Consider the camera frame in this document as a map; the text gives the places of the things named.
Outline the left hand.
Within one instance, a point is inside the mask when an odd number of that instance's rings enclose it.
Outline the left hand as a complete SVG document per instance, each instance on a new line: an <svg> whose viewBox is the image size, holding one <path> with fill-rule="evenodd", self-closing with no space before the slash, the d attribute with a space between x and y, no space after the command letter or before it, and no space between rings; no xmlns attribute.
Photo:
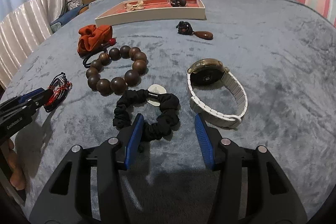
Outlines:
<svg viewBox="0 0 336 224"><path fill-rule="evenodd" d="M14 151L14 143L11 139L8 139L7 145L8 145L9 153L6 157L6 160L12 171L12 175L10 177L10 184L16 190L24 190L26 188L26 179L22 171L22 167L19 163L18 155Z"/></svg>

